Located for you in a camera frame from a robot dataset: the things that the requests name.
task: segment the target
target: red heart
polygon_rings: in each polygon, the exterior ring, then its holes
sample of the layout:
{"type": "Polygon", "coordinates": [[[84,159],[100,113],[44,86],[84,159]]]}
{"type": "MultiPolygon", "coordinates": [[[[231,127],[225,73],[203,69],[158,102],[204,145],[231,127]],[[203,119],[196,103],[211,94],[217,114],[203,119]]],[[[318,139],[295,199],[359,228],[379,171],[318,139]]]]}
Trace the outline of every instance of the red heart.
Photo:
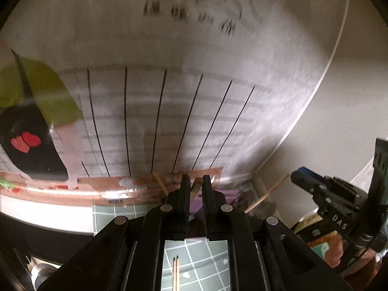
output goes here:
{"type": "Polygon", "coordinates": [[[22,133],[22,138],[31,147],[40,146],[42,142],[38,136],[27,131],[22,133]]]}
{"type": "Polygon", "coordinates": [[[21,136],[17,136],[16,138],[11,139],[11,144],[15,149],[20,152],[28,153],[30,151],[30,147],[23,141],[21,136]]]}

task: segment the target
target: metal screw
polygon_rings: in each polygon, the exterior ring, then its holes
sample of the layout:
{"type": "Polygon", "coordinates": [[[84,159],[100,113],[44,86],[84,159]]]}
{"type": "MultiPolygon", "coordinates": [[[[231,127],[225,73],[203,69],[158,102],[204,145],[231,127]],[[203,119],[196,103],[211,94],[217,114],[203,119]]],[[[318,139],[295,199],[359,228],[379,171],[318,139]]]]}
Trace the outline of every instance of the metal screw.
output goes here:
{"type": "Polygon", "coordinates": [[[316,228],[314,231],[311,232],[311,234],[315,237],[321,234],[321,231],[319,230],[319,228],[316,228]]]}
{"type": "Polygon", "coordinates": [[[221,210],[223,212],[231,212],[233,210],[233,207],[230,204],[223,204],[221,206],[221,210]]]}
{"type": "Polygon", "coordinates": [[[161,211],[163,212],[170,212],[172,210],[172,207],[169,204],[164,204],[160,207],[161,211]]]}
{"type": "Polygon", "coordinates": [[[276,217],[267,217],[267,223],[270,225],[277,225],[279,220],[276,217]]]}
{"type": "Polygon", "coordinates": [[[119,216],[119,217],[115,217],[114,218],[114,222],[117,224],[117,225],[121,225],[121,224],[124,224],[125,222],[127,222],[127,218],[126,217],[123,217],[122,215],[119,216]]]}

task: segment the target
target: white wall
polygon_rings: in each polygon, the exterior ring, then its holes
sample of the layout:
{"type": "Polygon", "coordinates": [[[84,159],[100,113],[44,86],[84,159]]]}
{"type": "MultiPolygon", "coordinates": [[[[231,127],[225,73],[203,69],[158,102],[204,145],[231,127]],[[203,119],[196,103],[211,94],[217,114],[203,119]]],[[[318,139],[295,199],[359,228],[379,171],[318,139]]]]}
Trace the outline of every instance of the white wall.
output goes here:
{"type": "MultiPolygon", "coordinates": [[[[388,135],[388,28],[370,0],[350,0],[337,52],[306,111],[259,169],[269,189],[306,166],[352,180],[370,161],[376,137],[388,135]]],[[[315,208],[287,181],[272,196],[288,226],[315,208]]]]}

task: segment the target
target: black vertical line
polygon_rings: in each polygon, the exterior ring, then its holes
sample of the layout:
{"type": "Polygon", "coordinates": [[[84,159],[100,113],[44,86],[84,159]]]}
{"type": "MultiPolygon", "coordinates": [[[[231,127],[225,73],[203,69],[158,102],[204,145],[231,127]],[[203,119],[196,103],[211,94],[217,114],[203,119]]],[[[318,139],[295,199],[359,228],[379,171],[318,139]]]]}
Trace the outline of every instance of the black vertical line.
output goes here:
{"type": "MultiPolygon", "coordinates": [[[[80,102],[80,108],[81,108],[81,111],[83,113],[83,106],[82,106],[82,101],[81,101],[81,94],[78,92],[78,101],[80,102]]],[[[87,126],[86,126],[86,121],[85,121],[85,117],[82,117],[82,122],[83,122],[83,125],[85,126],[85,131],[86,131],[86,135],[87,135],[87,139],[88,139],[88,142],[89,142],[89,145],[90,145],[90,149],[92,150],[93,152],[93,156],[94,156],[94,159],[96,160],[96,163],[98,163],[98,160],[97,160],[97,157],[96,157],[96,154],[94,153],[94,149],[92,147],[92,143],[90,141],[90,135],[89,135],[89,131],[87,129],[87,126]]]]}
{"type": "Polygon", "coordinates": [[[206,140],[208,139],[208,136],[209,136],[209,134],[210,134],[210,132],[211,132],[211,129],[213,128],[214,122],[216,121],[216,118],[217,118],[217,116],[218,116],[218,113],[220,112],[220,109],[221,109],[221,107],[222,107],[222,104],[224,103],[224,100],[225,100],[225,98],[226,98],[226,95],[228,94],[230,85],[232,85],[232,82],[233,82],[233,80],[230,81],[229,86],[228,86],[228,88],[226,89],[224,98],[223,98],[222,101],[221,101],[220,107],[218,108],[218,111],[217,111],[217,113],[216,113],[216,116],[215,116],[214,119],[213,119],[213,122],[212,122],[212,124],[211,124],[211,126],[210,126],[209,132],[208,132],[208,134],[206,135],[205,141],[203,142],[203,145],[202,145],[201,149],[199,150],[197,159],[195,160],[194,165],[193,165],[193,167],[192,167],[191,170],[193,170],[195,164],[197,164],[197,161],[198,161],[198,158],[199,158],[199,154],[201,154],[202,149],[203,149],[203,147],[204,147],[204,145],[205,145],[205,143],[206,143],[206,140]]]}
{"type": "Polygon", "coordinates": [[[100,147],[101,156],[102,156],[102,160],[104,161],[106,172],[108,173],[108,176],[110,177],[110,174],[109,174],[109,171],[108,171],[108,167],[106,166],[104,154],[102,153],[100,138],[98,137],[96,120],[94,119],[94,110],[93,110],[93,103],[92,103],[92,91],[90,90],[90,72],[89,72],[89,69],[86,69],[86,71],[87,71],[87,74],[88,74],[89,101],[90,101],[90,109],[92,110],[92,118],[93,118],[93,123],[94,123],[94,130],[96,131],[97,142],[98,142],[98,146],[100,147]]]}
{"type": "Polygon", "coordinates": [[[158,115],[156,116],[155,139],[154,139],[154,150],[153,150],[153,152],[152,152],[151,174],[153,173],[153,170],[154,170],[154,156],[155,156],[155,146],[156,146],[156,133],[157,133],[157,131],[158,131],[159,114],[160,114],[160,105],[162,105],[162,96],[163,96],[163,90],[164,90],[164,83],[166,82],[166,76],[167,76],[167,69],[164,70],[163,83],[162,83],[162,90],[161,90],[161,92],[160,92],[160,99],[159,99],[158,115]]]}
{"type": "Polygon", "coordinates": [[[193,106],[194,106],[195,98],[197,97],[198,90],[199,90],[199,86],[201,85],[201,82],[202,82],[202,78],[203,78],[203,73],[201,74],[201,77],[200,77],[200,79],[199,79],[198,86],[197,86],[197,90],[195,91],[195,94],[194,94],[193,103],[191,103],[191,107],[190,107],[189,115],[187,116],[187,120],[186,120],[185,129],[183,130],[182,139],[180,140],[180,144],[179,144],[179,148],[178,148],[177,156],[175,157],[175,162],[174,162],[174,166],[173,166],[173,168],[172,168],[171,174],[173,174],[173,173],[174,173],[174,169],[175,169],[175,165],[176,165],[176,163],[177,163],[177,159],[178,159],[178,154],[179,154],[179,151],[180,151],[180,147],[182,146],[183,138],[185,137],[185,133],[186,133],[186,129],[187,129],[187,124],[189,123],[189,119],[190,119],[190,116],[191,116],[191,111],[193,110],[193,106]]]}
{"type": "Polygon", "coordinates": [[[214,158],[213,162],[211,162],[211,164],[210,164],[210,166],[209,166],[209,169],[210,169],[211,166],[214,164],[214,161],[216,160],[217,156],[220,154],[220,152],[221,152],[221,150],[222,150],[222,147],[223,147],[224,144],[226,143],[226,140],[228,140],[229,136],[232,134],[232,131],[233,131],[233,129],[234,129],[234,126],[237,124],[237,121],[239,120],[241,114],[243,113],[243,110],[244,110],[245,106],[247,105],[247,103],[248,103],[248,101],[249,101],[249,99],[250,99],[250,97],[251,97],[251,95],[252,95],[254,89],[255,89],[255,87],[253,87],[253,89],[251,90],[251,93],[249,94],[249,96],[248,96],[248,98],[247,98],[247,100],[246,100],[244,106],[242,107],[242,109],[241,109],[239,115],[237,116],[237,119],[236,119],[236,121],[234,122],[232,129],[230,129],[230,132],[229,132],[228,136],[226,137],[224,143],[221,145],[220,150],[218,151],[216,157],[214,158]]]}
{"type": "Polygon", "coordinates": [[[83,162],[81,162],[81,163],[82,163],[82,166],[83,166],[84,169],[85,169],[86,174],[88,174],[88,177],[90,177],[89,172],[88,172],[88,170],[87,170],[86,167],[85,167],[85,164],[84,164],[83,162]]]}
{"type": "Polygon", "coordinates": [[[125,145],[127,146],[127,160],[128,160],[129,176],[131,176],[131,165],[129,164],[128,132],[127,132],[127,79],[128,79],[128,67],[125,66],[125,79],[124,79],[124,126],[125,126],[125,145]]]}

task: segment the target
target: chopstick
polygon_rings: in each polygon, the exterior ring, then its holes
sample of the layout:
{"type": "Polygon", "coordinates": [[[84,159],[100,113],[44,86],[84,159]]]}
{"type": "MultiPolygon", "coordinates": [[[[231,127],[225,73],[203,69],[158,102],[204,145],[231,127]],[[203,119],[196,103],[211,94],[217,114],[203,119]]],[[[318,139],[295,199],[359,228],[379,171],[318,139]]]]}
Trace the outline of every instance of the chopstick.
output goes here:
{"type": "Polygon", "coordinates": [[[179,257],[175,259],[172,263],[172,291],[179,291],[179,257]]]}
{"type": "Polygon", "coordinates": [[[180,279],[179,279],[179,257],[177,256],[177,261],[176,261],[176,264],[177,264],[177,278],[176,278],[176,281],[177,281],[177,291],[179,291],[179,287],[180,287],[180,279]]]}
{"type": "Polygon", "coordinates": [[[193,182],[193,186],[191,186],[190,190],[190,204],[193,202],[195,196],[197,196],[197,193],[199,192],[199,189],[201,188],[203,184],[203,179],[201,177],[196,177],[193,182]]]}
{"type": "Polygon", "coordinates": [[[177,261],[172,262],[172,291],[177,291],[177,261]]]}
{"type": "Polygon", "coordinates": [[[162,188],[164,194],[167,196],[168,190],[167,190],[166,186],[164,185],[162,178],[160,178],[159,174],[155,173],[155,172],[154,172],[154,176],[155,176],[156,180],[158,181],[160,188],[162,188]]]}
{"type": "Polygon", "coordinates": [[[268,190],[263,196],[261,196],[258,200],[252,203],[248,208],[246,208],[245,213],[248,213],[258,204],[260,204],[265,198],[267,198],[271,194],[271,192],[278,189],[289,177],[290,177],[290,174],[284,175],[284,177],[280,181],[278,181],[270,190],[268,190]]]}

